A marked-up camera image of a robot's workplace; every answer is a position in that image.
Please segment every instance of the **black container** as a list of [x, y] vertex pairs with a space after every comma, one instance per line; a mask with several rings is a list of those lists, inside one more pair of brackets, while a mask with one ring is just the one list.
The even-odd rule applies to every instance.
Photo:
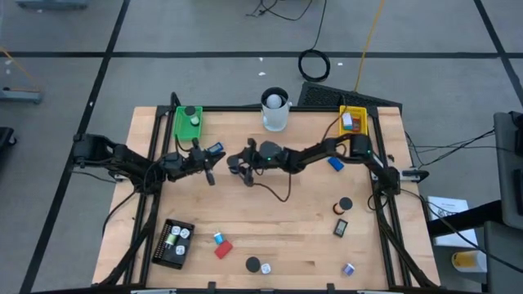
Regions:
[[[165, 247], [165, 240], [171, 233], [172, 227], [175, 225], [179, 226], [181, 229], [188, 229], [190, 235], [187, 239], [178, 236], [174, 245], [171, 246], [171, 248], [167, 249]], [[160, 239], [158, 240], [158, 244], [156, 245], [156, 250], [154, 251], [153, 263], [181, 270], [184, 262], [186, 262], [186, 257], [189, 254], [190, 240], [193, 238], [193, 236], [194, 225], [187, 224], [178, 220], [166, 219], [165, 224], [163, 224], [162, 234], [160, 235]], [[181, 256], [176, 254], [176, 246], [180, 245], [186, 247], [186, 253]]]

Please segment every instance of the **black wheel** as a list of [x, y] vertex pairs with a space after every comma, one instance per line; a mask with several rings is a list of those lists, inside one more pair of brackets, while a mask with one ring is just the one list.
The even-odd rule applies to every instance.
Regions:
[[18, 140], [14, 136], [11, 136], [11, 138], [9, 138], [8, 144], [10, 146], [14, 146], [14, 145], [16, 145], [16, 143], [18, 143]]

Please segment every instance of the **white paper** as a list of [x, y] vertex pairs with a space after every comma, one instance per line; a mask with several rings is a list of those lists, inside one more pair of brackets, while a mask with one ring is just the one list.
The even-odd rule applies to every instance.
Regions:
[[[430, 202], [429, 205], [431, 206], [431, 209], [434, 212], [437, 212], [438, 214], [437, 216], [434, 213], [430, 212], [429, 218], [431, 219], [431, 221], [439, 217], [452, 215], [452, 213], [449, 212], [458, 213], [465, 212], [468, 210], [467, 200], [429, 196], [428, 201]], [[445, 212], [439, 209], [438, 207], [431, 205], [431, 203], [449, 212]], [[464, 231], [460, 231], [459, 233], [461, 233], [461, 235], [463, 235], [463, 237], [468, 239], [470, 242], [477, 245], [476, 232], [474, 231], [474, 229], [467, 229]], [[436, 237], [434, 238], [434, 243], [436, 246], [473, 248], [471, 244], [465, 242], [465, 240], [463, 240], [457, 234], [448, 234], [445, 236]]]

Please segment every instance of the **wooden tabletop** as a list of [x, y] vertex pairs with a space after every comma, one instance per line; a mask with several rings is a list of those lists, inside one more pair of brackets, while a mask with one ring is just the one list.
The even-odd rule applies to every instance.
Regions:
[[[127, 146], [143, 156], [149, 148], [155, 110], [136, 108], [129, 129]], [[410, 167], [399, 110], [380, 108], [378, 112], [387, 154], [394, 156], [397, 168]], [[219, 141], [230, 155], [241, 151], [247, 138], [252, 137], [258, 144], [272, 140], [301, 150], [317, 143], [336, 115], [292, 112], [283, 132], [268, 132], [258, 112], [204, 112], [200, 144], [208, 147]], [[337, 136], [337, 128], [332, 127], [329, 135]], [[171, 139], [170, 152], [173, 151]], [[364, 165], [345, 165], [336, 172], [326, 160], [314, 163], [292, 176], [292, 193], [286, 203], [280, 203], [262, 187], [245, 186], [240, 178], [230, 174], [225, 158], [215, 166], [214, 176], [215, 186], [207, 184], [204, 174], [163, 184], [154, 247], [166, 218], [196, 227], [183, 269], [151, 264], [148, 287], [206, 288], [209, 281], [214, 281], [218, 288], [325, 289], [327, 283], [334, 283], [340, 290], [387, 289], [376, 216], [367, 208], [371, 188]], [[287, 193], [288, 176], [283, 171], [265, 171], [263, 176], [255, 176], [255, 181], [269, 185], [281, 197]], [[413, 183], [402, 183], [402, 188], [418, 192]], [[131, 192], [130, 183], [117, 184], [111, 208]], [[337, 216], [332, 206], [341, 197], [352, 199], [354, 206]], [[105, 278], [128, 249], [137, 203], [135, 197], [107, 225], [93, 282]], [[403, 193], [396, 196], [396, 203], [407, 251], [427, 277], [439, 283], [420, 201]], [[343, 238], [333, 235], [338, 218], [348, 221]], [[214, 255], [217, 245], [213, 235], [218, 230], [234, 246], [223, 260]], [[393, 247], [391, 255], [396, 284], [401, 284]], [[245, 261], [250, 256], [269, 263], [271, 273], [248, 272]], [[133, 281], [138, 280], [141, 258], [140, 251]], [[355, 266], [351, 277], [342, 272], [346, 263]]]

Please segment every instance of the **blue block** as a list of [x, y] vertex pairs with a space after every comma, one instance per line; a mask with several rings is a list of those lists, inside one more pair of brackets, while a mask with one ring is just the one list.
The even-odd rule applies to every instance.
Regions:
[[332, 165], [334, 167], [334, 169], [336, 170], [336, 172], [339, 172], [343, 169], [343, 163], [337, 159], [337, 158], [329, 158], [329, 160], [327, 160], [330, 165]]
[[345, 267], [343, 268], [343, 272], [348, 276], [351, 276], [354, 273], [354, 270], [355, 270], [355, 268], [351, 264], [346, 264]]

